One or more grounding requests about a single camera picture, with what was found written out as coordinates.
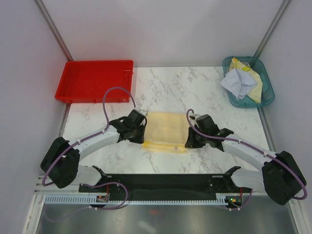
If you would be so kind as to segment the light blue towel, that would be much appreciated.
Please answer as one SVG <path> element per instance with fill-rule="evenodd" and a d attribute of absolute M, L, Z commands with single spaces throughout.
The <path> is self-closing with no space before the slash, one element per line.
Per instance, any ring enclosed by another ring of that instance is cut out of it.
<path fill-rule="evenodd" d="M 225 75 L 224 79 L 221 81 L 221 85 L 227 91 L 230 91 L 237 100 L 241 100 L 250 93 L 257 85 L 257 82 L 247 72 L 233 68 Z"/>

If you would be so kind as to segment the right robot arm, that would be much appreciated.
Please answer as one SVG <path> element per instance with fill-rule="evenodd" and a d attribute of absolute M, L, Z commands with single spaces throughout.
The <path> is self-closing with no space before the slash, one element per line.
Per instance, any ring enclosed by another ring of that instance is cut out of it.
<path fill-rule="evenodd" d="M 186 148 L 197 149 L 209 145 L 240 158 L 256 169 L 235 169 L 223 179 L 226 191 L 235 192 L 239 187 L 265 191 L 279 205 L 285 205 L 291 199 L 307 198 L 307 182 L 290 153 L 276 153 L 258 147 L 230 129 L 218 128 L 210 115 L 195 114 L 193 109 L 187 111 L 186 119 L 189 124 Z"/>

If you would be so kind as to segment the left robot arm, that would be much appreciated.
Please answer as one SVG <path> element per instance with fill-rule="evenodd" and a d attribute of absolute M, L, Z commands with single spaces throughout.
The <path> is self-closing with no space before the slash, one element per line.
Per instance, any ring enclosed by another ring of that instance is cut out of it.
<path fill-rule="evenodd" d="M 97 166 L 82 166 L 80 161 L 121 141 L 142 144 L 147 114 L 146 110 L 133 109 L 129 115 L 111 120 L 105 127 L 85 136 L 72 140 L 56 138 L 40 164 L 45 172 L 42 185 L 56 185 L 63 189 L 71 184 L 82 184 L 95 192 L 104 191 L 107 185 L 104 172 Z"/>

